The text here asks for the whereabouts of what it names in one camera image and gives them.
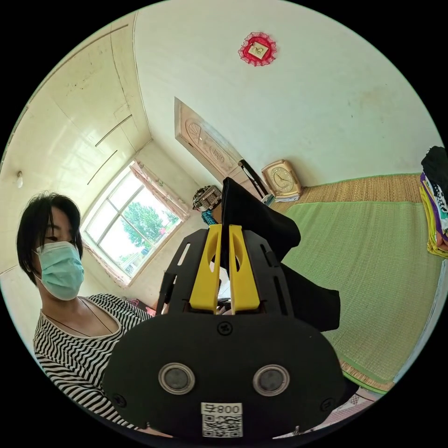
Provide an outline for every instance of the tree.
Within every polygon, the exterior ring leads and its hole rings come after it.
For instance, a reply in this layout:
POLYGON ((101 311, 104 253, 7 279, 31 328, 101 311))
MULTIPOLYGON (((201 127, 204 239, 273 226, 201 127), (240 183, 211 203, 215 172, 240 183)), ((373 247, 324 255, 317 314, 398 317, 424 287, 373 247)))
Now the tree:
POLYGON ((167 215, 171 224, 176 224, 179 221, 179 217, 169 210, 165 212, 165 215, 167 215))
POLYGON ((132 256, 132 254, 130 253, 128 255, 120 255, 119 258, 122 263, 126 263, 130 259, 131 256, 132 256))
MULTIPOLYGON (((132 202, 123 213, 125 218, 150 241, 157 239, 163 227, 162 218, 152 207, 145 207, 139 202, 132 202)), ((149 243, 141 237, 127 222, 124 222, 125 232, 135 247, 145 247, 151 249, 149 243)))

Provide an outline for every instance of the windowsill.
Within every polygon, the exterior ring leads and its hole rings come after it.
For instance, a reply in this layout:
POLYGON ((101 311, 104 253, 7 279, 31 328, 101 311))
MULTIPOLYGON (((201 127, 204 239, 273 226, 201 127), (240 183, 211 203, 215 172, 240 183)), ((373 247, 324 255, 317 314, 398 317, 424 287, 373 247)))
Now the windowsill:
POLYGON ((171 239, 173 235, 185 224, 185 221, 176 226, 176 228, 163 240, 163 242, 157 247, 157 249, 151 254, 151 256, 143 263, 138 272, 131 278, 131 281, 125 286, 124 289, 128 289, 139 277, 140 274, 144 272, 144 270, 148 267, 149 263, 154 260, 156 255, 163 249, 165 244, 171 239))

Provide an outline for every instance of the red ornament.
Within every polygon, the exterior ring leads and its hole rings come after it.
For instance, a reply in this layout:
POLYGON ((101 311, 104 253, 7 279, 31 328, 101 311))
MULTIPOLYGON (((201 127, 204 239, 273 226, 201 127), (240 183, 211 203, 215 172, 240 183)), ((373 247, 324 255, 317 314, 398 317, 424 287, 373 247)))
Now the red ornament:
POLYGON ((265 33, 250 33, 238 53, 244 62, 258 67, 269 65, 275 59, 277 46, 265 33))

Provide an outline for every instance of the door panel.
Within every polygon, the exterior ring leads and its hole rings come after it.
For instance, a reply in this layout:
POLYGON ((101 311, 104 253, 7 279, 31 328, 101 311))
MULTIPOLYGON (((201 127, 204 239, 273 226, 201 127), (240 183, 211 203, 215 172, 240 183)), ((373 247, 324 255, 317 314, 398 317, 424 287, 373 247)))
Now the door panel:
POLYGON ((197 113, 175 99, 175 128, 178 140, 220 182, 231 177, 260 198, 245 172, 238 166, 242 157, 235 148, 197 113))

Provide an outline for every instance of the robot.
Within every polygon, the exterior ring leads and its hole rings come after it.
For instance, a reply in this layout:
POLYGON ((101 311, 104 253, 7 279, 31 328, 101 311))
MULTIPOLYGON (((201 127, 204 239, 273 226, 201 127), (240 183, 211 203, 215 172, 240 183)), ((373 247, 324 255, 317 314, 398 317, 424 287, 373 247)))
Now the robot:
POLYGON ((344 379, 327 339, 294 317, 267 241, 217 224, 183 240, 164 274, 156 316, 115 346, 103 389, 138 427, 226 445, 318 426, 339 405, 344 379), (222 241, 231 315, 217 312, 222 241))

